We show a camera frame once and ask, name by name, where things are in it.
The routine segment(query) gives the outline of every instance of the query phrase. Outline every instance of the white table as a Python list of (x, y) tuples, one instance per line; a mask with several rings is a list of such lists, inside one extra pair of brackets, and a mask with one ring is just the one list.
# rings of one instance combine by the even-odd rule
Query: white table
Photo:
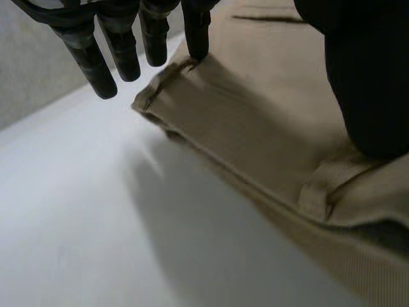
[(0, 132), (0, 306), (359, 306), (130, 109), (141, 67)]

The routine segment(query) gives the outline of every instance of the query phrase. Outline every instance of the gray wall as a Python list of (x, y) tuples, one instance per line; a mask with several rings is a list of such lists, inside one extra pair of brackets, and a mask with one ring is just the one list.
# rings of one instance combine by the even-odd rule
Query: gray wall
[[(183, 30), (180, 7), (168, 20), (169, 36)], [(108, 66), (114, 68), (104, 36), (96, 26), (96, 40)], [(134, 33), (138, 52), (143, 52), (139, 19)], [(0, 1), (0, 129), (85, 83), (71, 54), (48, 26), (30, 19), (10, 0)]]

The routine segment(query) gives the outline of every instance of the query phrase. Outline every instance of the khaki pants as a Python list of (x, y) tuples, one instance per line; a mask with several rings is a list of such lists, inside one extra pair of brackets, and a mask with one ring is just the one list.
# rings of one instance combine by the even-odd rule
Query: khaki pants
[(292, 1), (236, 3), (214, 14), (210, 32), (204, 61), (182, 44), (133, 108), (353, 292), (409, 306), (409, 155), (374, 161), (354, 148), (323, 37)]

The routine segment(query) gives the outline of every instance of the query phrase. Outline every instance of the clothing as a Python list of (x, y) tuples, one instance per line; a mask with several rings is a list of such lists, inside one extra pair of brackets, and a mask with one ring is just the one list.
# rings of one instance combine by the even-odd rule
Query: clothing
[(183, 44), (133, 108), (354, 293), (409, 304), (409, 155), (385, 162), (354, 147), (324, 37), (290, 0), (244, 0), (212, 17), (208, 57), (195, 62)]

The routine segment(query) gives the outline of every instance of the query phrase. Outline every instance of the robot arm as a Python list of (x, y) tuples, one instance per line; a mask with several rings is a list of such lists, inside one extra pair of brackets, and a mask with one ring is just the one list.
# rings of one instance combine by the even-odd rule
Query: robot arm
[[(48, 24), (64, 41), (95, 93), (102, 99), (117, 94), (117, 87), (95, 41), (97, 16), (124, 81), (140, 74), (132, 24), (139, 12), (143, 42), (151, 66), (166, 62), (166, 17), (180, 0), (12, 0), (37, 22)], [(210, 10), (219, 0), (182, 0), (189, 51), (203, 59), (208, 52)]]

